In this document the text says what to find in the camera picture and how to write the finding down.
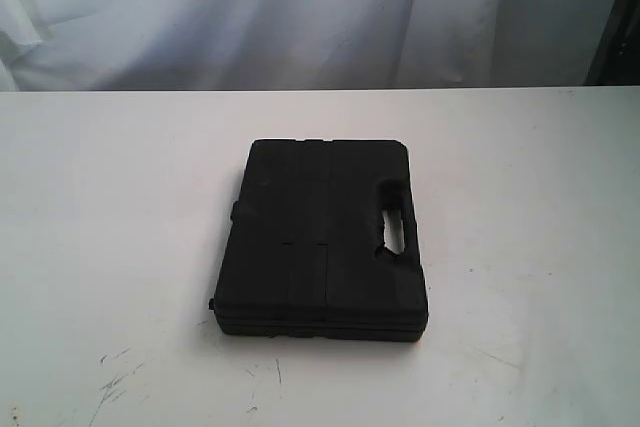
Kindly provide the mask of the black plastic tool case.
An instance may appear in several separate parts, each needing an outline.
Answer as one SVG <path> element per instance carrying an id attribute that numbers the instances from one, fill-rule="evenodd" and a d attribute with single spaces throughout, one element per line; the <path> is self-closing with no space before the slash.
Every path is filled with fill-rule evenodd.
<path id="1" fill-rule="evenodd" d="M 414 342 L 428 300 L 396 140 L 254 141 L 209 307 L 228 335 Z"/>

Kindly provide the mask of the white backdrop curtain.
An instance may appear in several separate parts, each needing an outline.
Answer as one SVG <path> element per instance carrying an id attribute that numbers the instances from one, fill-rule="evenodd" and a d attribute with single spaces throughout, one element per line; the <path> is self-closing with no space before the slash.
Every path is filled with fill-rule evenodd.
<path id="1" fill-rule="evenodd" d="M 614 0 L 1 0 L 5 91 L 569 86 Z"/>

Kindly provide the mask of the black stand pole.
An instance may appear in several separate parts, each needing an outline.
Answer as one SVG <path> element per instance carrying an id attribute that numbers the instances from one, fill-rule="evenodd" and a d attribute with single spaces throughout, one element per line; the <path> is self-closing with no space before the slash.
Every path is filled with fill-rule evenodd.
<path id="1" fill-rule="evenodd" d="M 639 85 L 639 0 L 614 0 L 584 85 Z"/>

